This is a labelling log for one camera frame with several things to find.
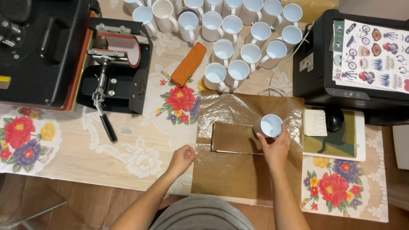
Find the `person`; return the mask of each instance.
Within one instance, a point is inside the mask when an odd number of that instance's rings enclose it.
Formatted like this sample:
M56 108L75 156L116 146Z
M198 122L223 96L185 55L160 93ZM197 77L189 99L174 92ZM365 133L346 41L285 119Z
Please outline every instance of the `person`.
M283 131L272 144L257 133L274 183L274 220L277 230L310 229L291 191L284 164L290 148L290 135ZM198 152L185 145L173 153L166 172L130 205L115 221L112 230L253 230L244 215L229 203L214 196L190 196L159 210L173 182L191 165Z

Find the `computer mouse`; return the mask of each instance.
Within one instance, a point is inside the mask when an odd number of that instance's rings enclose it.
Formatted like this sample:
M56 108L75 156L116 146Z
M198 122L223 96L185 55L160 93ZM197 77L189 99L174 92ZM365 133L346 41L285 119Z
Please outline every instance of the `computer mouse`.
M325 111L325 123L327 125L327 131L335 133L342 128L344 124L344 114L340 108L326 107Z

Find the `floral tablecloth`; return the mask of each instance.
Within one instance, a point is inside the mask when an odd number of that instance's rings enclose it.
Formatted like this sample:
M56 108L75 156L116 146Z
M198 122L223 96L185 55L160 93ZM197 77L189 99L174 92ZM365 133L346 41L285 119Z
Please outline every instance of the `floral tablecloth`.
M121 0L101 0L100 5L105 18L132 20ZM233 59L249 31L249 26L243 26ZM77 106L65 113L1 105L0 172L146 190L166 170L174 150L185 144L195 146L200 92L205 88L202 77L213 47L201 37L197 41L207 47L206 55L186 86L179 88L169 76L191 45L179 34L158 33L143 114L107 113L118 136L116 144L109 141L93 109ZM258 94L275 70L257 68L236 92ZM292 61L272 82L292 95ZM366 144L365 162L304 158L303 211L388 221L380 127L366 127ZM169 192L189 195L192 173L190 167ZM222 198L272 206L271 201Z

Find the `yellow flower print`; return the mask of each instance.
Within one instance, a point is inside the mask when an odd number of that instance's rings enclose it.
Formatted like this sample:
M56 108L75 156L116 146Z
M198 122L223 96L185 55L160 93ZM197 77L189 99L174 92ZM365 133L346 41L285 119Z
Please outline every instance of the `yellow flower print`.
M179 117L180 115L182 115L182 112L180 110L175 111L175 116Z
M351 201L355 198L354 194L352 194L351 191L348 191L348 192L346 193L346 195L347 195L346 199L347 199L349 202L351 202Z
M327 167L327 164L330 162L329 158L324 158L324 157L313 157L312 158L312 164L316 167L320 168L325 168Z
M202 91L202 90L208 90L208 88L205 86L205 79L202 78L198 81L198 90Z
M7 144L7 142L6 141L2 141L1 142L1 149L6 149L6 148L8 148L9 147L9 145Z
M52 141L55 136L55 126L52 122L47 122L40 130L41 138L45 141Z
M30 112L30 117L31 117L32 119L38 119L38 112L35 111L35 110L32 110L32 111Z
M318 184L318 180L317 180L317 178L315 176L313 178L311 178L310 184L311 184L311 186L316 186Z

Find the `white cable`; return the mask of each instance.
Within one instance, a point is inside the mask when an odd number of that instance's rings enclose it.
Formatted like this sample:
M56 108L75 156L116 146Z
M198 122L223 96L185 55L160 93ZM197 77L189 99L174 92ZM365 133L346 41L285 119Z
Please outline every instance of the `white cable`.
M305 28L305 27L307 27L307 26L309 26L309 25L314 26L314 22L308 23L308 24L305 25L303 28ZM273 77L274 77L274 76L276 75L276 73L281 69L281 67L283 67L283 66L287 63L287 61L290 60L290 59L292 58L292 56L294 56L295 52L298 51L298 49L301 47L301 45L303 44L304 41L306 41L307 43L309 43L309 42L306 40L306 37L308 36L308 34L310 33L310 31L311 31L311 29L308 30L307 34L306 34L306 35L304 36L304 38L301 40L301 42L300 42L300 44L298 45L297 49L294 50L294 52L291 54L291 56L288 57L287 60L286 60L286 61L276 70L276 72L271 76L270 85L267 86L267 87L265 87L264 89L262 89L262 90L258 93L259 95L266 95L266 94L263 94L263 93L264 93L264 91L268 90L268 94L269 94L270 96L272 96L272 95L271 95L271 91L276 91L276 92L279 93L281 96L288 97L288 94L287 94L286 92L284 92L282 89L272 86Z

